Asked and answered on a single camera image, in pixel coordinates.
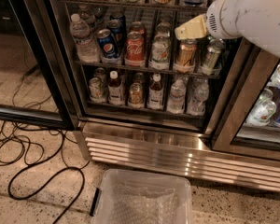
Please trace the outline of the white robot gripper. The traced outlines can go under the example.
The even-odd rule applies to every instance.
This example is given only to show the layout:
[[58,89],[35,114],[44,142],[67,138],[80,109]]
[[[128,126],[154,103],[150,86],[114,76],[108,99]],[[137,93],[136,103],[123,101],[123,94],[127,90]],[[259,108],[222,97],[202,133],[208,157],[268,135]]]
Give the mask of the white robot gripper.
[[246,2],[247,0],[216,0],[206,14],[198,15],[176,27],[175,37],[178,40],[204,38],[208,32],[218,39],[246,37],[242,25]]

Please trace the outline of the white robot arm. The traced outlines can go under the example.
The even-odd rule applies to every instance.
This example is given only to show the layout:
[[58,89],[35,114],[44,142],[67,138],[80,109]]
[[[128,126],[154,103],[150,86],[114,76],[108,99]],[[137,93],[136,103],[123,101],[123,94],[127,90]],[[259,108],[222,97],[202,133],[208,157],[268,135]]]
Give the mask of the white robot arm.
[[280,58],[280,0],[216,0],[207,11],[175,28],[179,40],[243,37]]

